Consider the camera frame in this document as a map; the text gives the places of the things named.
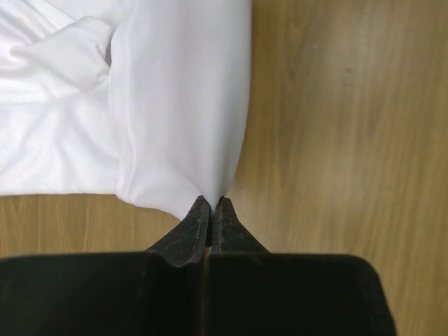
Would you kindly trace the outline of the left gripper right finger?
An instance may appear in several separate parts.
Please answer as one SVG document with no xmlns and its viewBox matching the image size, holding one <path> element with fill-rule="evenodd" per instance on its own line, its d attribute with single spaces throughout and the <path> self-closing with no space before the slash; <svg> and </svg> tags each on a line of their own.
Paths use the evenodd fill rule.
<svg viewBox="0 0 448 336">
<path fill-rule="evenodd" d="M 271 253 L 228 198 L 213 217 L 210 335 L 395 335 L 376 270 L 344 254 Z"/>
</svg>

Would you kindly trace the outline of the white t shirt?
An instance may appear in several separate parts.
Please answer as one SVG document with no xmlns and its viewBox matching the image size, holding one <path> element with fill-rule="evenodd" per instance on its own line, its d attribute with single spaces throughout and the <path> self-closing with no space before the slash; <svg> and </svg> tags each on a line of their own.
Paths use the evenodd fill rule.
<svg viewBox="0 0 448 336">
<path fill-rule="evenodd" d="M 250 1 L 2 1 L 1 194 L 114 194 L 186 215 L 226 194 Z"/>
</svg>

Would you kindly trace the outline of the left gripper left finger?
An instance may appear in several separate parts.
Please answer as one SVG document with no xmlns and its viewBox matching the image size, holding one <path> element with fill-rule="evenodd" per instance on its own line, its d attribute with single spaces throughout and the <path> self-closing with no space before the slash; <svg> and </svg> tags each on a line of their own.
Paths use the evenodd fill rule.
<svg viewBox="0 0 448 336">
<path fill-rule="evenodd" d="M 198 335 L 210 218 L 198 197 L 145 251 L 1 260 L 2 335 Z"/>
</svg>

